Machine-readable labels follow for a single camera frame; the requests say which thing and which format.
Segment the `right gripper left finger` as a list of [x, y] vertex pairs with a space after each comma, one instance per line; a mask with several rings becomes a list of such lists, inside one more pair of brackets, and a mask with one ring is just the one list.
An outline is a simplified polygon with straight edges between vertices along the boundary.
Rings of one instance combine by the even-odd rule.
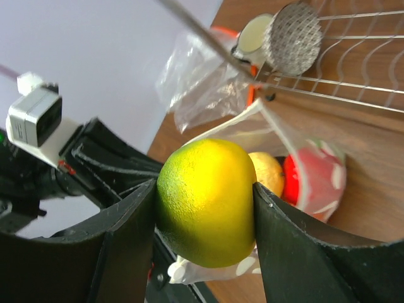
[[56, 237], [1, 234], [2, 302], [143, 302], [155, 181]]

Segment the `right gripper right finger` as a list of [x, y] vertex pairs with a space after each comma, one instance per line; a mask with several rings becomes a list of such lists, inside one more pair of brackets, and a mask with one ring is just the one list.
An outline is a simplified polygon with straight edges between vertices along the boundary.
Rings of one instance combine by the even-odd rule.
[[253, 198], [267, 302], [403, 302], [403, 241], [334, 228], [260, 183]]

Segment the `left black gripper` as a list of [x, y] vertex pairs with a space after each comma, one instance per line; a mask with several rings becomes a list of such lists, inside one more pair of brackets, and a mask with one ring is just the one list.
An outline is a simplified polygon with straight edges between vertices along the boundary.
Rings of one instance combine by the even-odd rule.
[[40, 173], [40, 197], [85, 196], [99, 208], [120, 202], [145, 181], [156, 179], [162, 168], [97, 118], [78, 126], [59, 156], [57, 168]]

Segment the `red apple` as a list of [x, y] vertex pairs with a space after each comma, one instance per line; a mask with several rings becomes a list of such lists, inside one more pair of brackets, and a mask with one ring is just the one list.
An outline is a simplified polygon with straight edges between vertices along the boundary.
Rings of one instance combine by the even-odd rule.
[[283, 199], [296, 206], [299, 198], [299, 172], [291, 155], [285, 158], [283, 173], [285, 177]]

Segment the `polka dot zip bag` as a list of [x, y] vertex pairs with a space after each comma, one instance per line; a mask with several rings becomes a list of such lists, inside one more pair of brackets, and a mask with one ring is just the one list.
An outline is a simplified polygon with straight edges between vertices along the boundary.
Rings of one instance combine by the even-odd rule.
[[[185, 145], [207, 138], [231, 141], [248, 155], [252, 152], [268, 153], [282, 168], [285, 158], [291, 155], [299, 172], [299, 198], [294, 207], [322, 222], [326, 222], [338, 208], [347, 180], [345, 155], [323, 140], [299, 134], [266, 108], [261, 100], [254, 101], [236, 117]], [[177, 254], [168, 274], [171, 283], [190, 284], [229, 280], [260, 271], [255, 237], [255, 247], [250, 255], [234, 265], [205, 268]]]

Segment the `yellow apple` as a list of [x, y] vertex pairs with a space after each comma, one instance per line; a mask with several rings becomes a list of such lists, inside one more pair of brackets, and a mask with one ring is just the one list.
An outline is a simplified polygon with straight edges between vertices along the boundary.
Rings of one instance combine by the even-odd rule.
[[255, 171], [257, 181], [262, 183], [276, 196], [281, 197], [285, 185], [285, 177], [282, 166], [277, 159], [265, 152], [249, 153]]

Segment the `yellow lemon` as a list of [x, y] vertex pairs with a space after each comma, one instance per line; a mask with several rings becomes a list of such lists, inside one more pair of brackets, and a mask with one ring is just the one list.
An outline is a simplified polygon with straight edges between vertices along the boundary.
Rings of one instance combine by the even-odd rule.
[[255, 182], [252, 160], [239, 145], [213, 138], [184, 145], [157, 179], [157, 228], [192, 263], [234, 265], [255, 247]]

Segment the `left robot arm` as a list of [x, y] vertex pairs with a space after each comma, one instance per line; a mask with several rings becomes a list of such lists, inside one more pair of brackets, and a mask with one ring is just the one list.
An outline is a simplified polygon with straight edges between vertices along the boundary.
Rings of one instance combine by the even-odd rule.
[[91, 119], [56, 150], [55, 167], [18, 148], [1, 130], [1, 231], [13, 234], [46, 212], [40, 201], [84, 196], [108, 208], [156, 179], [162, 163], [129, 146]]

